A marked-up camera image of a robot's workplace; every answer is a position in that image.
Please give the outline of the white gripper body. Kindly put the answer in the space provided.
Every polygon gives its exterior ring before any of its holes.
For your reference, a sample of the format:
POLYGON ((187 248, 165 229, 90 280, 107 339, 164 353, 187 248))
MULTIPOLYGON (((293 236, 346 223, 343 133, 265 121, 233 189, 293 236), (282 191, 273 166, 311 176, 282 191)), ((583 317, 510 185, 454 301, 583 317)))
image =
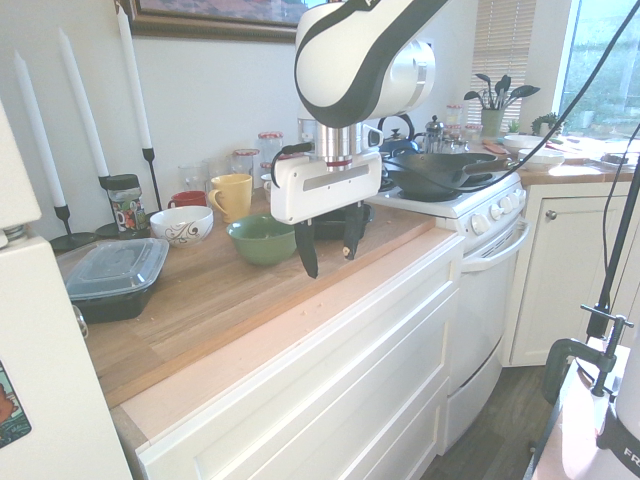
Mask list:
POLYGON ((329 172, 323 160, 308 156, 278 160, 277 185, 271 186, 271 215, 296 224, 377 194, 381 183, 381 155, 377 151, 356 155, 352 166, 329 172))

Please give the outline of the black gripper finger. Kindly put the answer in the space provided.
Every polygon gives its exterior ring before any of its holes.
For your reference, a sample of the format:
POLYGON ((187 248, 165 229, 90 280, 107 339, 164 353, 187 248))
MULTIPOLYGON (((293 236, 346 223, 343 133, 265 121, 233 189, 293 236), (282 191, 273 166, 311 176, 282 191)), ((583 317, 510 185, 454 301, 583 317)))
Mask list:
POLYGON ((318 261, 314 246, 315 228, 313 220, 308 219, 294 225, 295 240, 301 262, 307 275, 318 276, 318 261))
POLYGON ((343 236, 343 255, 347 260, 353 260, 356 255, 359 240, 364 225, 363 202, 359 201, 345 207, 345 228, 343 236))

